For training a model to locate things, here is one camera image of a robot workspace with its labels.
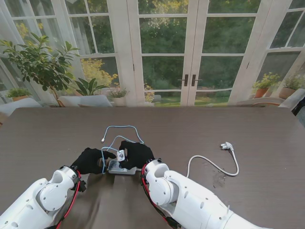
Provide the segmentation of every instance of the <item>grass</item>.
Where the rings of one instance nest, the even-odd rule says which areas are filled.
[[[155,103],[155,107],[176,107],[180,106],[180,96],[177,97],[162,97],[160,102]],[[196,97],[195,106],[207,106],[212,107],[227,106],[229,97]]]

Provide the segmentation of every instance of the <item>blue cable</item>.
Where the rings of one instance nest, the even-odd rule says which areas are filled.
[[[142,139],[140,138],[140,136],[139,136],[139,133],[138,133],[137,128],[136,128],[135,126],[133,126],[133,125],[110,125],[109,127],[107,127],[107,129],[106,129],[106,131],[105,131],[104,137],[103,137],[103,139],[102,139],[102,143],[105,141],[105,137],[106,137],[107,131],[108,131],[108,129],[111,128],[111,127],[114,127],[114,128],[127,128],[127,127],[131,127],[131,128],[133,128],[133,129],[135,129],[135,132],[136,132],[136,134],[137,134],[139,140],[141,141],[140,143],[141,143],[141,144],[144,144],[143,140],[142,140]],[[113,142],[111,143],[110,146],[102,147],[102,149],[101,149],[101,152],[102,152],[102,161],[103,161],[102,174],[105,174],[105,172],[104,172],[104,169],[105,169],[105,158],[104,158],[103,149],[106,149],[106,150],[112,149],[112,150],[114,150],[114,151],[118,151],[117,149],[112,148],[112,145],[113,145],[114,141],[115,141],[118,137],[121,137],[121,138],[125,139],[126,141],[135,143],[134,141],[132,141],[132,140],[130,140],[130,139],[124,137],[124,136],[118,135],[118,136],[116,136],[116,137],[114,138],[114,140],[113,140]]]

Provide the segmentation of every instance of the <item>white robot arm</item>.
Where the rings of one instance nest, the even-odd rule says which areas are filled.
[[[151,201],[186,229],[262,229],[232,212],[213,192],[153,160],[142,170]]]
[[[56,170],[50,181],[34,182],[1,216],[0,229],[45,229],[78,182],[78,174],[67,166]]]

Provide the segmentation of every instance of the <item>cushion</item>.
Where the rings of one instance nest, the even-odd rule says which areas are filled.
[[[103,94],[89,95],[89,96],[61,96],[59,100],[65,107],[79,107],[78,104],[84,106],[95,107],[111,107],[111,103]]]
[[[21,99],[8,104],[0,105],[0,123],[3,123],[14,110],[20,107],[42,107],[32,98]]]

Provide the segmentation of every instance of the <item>black glove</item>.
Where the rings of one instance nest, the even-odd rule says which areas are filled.
[[[107,160],[109,157],[115,159],[116,155],[108,151],[103,151],[104,159]],[[77,170],[81,174],[102,173],[102,167],[97,165],[98,160],[102,157],[102,152],[99,149],[86,148],[81,155],[73,162],[71,166],[77,166]]]
[[[142,168],[149,159],[154,159],[152,150],[141,143],[122,141],[120,150],[122,149],[127,149],[127,161],[120,162],[122,168]]]

